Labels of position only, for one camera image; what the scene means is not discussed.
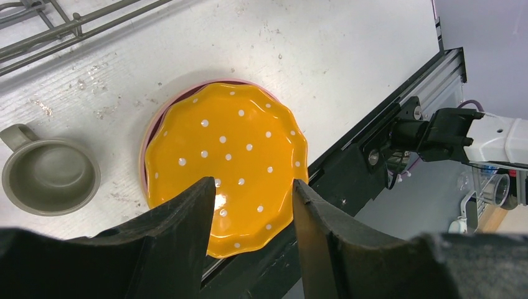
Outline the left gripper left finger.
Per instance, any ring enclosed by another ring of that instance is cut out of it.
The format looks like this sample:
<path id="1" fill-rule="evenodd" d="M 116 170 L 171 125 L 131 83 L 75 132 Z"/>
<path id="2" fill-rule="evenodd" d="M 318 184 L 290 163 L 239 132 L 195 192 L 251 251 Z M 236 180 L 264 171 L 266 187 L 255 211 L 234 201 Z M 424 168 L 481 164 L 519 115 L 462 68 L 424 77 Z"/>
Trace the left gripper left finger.
<path id="1" fill-rule="evenodd" d="M 1 230 L 2 298 L 197 298 L 215 181 L 88 238 Z"/>

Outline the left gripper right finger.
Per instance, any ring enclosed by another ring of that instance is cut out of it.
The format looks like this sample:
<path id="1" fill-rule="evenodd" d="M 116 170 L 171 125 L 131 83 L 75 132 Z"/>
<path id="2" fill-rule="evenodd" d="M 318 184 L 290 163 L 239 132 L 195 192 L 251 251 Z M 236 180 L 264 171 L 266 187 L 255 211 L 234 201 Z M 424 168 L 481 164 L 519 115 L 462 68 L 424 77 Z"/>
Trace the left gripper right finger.
<path id="1" fill-rule="evenodd" d="M 526 298 L 527 236 L 375 230 L 293 181 L 306 298 Z"/>

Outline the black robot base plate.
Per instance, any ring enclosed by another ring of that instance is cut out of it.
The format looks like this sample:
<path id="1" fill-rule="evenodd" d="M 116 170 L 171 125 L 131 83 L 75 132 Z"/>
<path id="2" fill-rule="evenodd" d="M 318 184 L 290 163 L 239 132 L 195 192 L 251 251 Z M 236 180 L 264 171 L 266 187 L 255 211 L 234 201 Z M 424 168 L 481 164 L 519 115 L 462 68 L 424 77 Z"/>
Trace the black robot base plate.
<path id="1" fill-rule="evenodd" d="M 346 133 L 309 168 L 309 186 L 355 216 L 407 170 L 409 152 L 390 149 L 390 125 L 422 117 L 417 96 L 394 101 Z M 263 249 L 226 259 L 207 258 L 200 298 L 303 298 L 294 226 Z"/>

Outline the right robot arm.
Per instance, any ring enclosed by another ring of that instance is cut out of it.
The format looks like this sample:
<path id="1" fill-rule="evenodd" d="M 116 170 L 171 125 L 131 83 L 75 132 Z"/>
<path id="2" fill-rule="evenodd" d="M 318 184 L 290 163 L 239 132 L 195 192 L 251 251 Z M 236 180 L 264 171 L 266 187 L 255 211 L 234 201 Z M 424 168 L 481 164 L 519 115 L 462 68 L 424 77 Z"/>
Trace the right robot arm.
<path id="1" fill-rule="evenodd" d="M 527 120 L 466 108 L 441 108 L 426 120 L 396 120 L 389 131 L 393 150 L 423 161 L 457 161 L 516 172 L 517 199 L 527 205 Z"/>

